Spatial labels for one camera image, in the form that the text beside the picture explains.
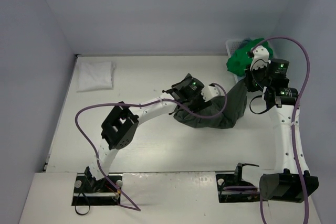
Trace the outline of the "white t shirt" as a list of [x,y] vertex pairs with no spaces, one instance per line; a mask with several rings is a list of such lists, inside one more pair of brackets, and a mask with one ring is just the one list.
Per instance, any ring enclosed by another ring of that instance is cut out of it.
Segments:
[[81,62],[78,66],[78,92],[112,90],[116,64],[112,61]]

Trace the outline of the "grey green t shirt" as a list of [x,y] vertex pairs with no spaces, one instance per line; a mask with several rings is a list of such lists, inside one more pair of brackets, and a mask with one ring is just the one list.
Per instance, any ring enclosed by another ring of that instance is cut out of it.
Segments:
[[174,111],[174,119],[192,128],[233,128],[237,120],[243,117],[245,113],[247,88],[240,81],[227,93],[224,93],[221,89],[220,92],[220,96],[210,100],[209,107],[199,112],[194,113],[191,110],[188,112],[181,106],[178,106]]

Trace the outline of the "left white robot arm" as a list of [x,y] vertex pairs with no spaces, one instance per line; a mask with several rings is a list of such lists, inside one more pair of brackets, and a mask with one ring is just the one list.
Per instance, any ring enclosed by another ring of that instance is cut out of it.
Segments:
[[216,95],[217,91],[212,86],[206,86],[187,74],[181,82],[148,101],[148,106],[144,104],[139,104],[135,108],[114,106],[101,124],[102,140],[98,157],[85,170],[86,186],[95,193],[103,190],[104,175],[108,174],[118,151],[132,142],[141,124],[158,116],[173,113],[180,108],[179,104],[197,113],[209,105],[213,94]]

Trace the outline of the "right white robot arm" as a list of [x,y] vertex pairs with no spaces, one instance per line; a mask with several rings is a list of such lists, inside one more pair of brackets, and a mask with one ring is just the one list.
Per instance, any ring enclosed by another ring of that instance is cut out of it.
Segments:
[[270,116],[275,136],[276,161],[273,169],[245,164],[233,173],[233,184],[259,188],[264,200],[301,203],[319,186],[310,175],[302,151],[299,131],[299,109],[295,108],[299,92],[288,86],[289,62],[282,59],[254,59],[246,69],[244,79],[248,91],[261,91],[265,101],[264,113]]

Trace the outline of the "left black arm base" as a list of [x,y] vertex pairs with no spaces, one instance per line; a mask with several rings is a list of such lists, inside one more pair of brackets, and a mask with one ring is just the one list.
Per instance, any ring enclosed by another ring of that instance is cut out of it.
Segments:
[[91,186],[84,174],[77,174],[73,189],[72,206],[116,206],[121,193],[106,180]]

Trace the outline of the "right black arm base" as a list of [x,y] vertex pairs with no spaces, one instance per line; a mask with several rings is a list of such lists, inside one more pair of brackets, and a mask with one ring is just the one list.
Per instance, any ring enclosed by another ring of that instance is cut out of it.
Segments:
[[260,201],[258,187],[243,180],[244,169],[251,167],[259,168],[259,165],[238,163],[234,171],[215,172],[219,203],[251,203]]

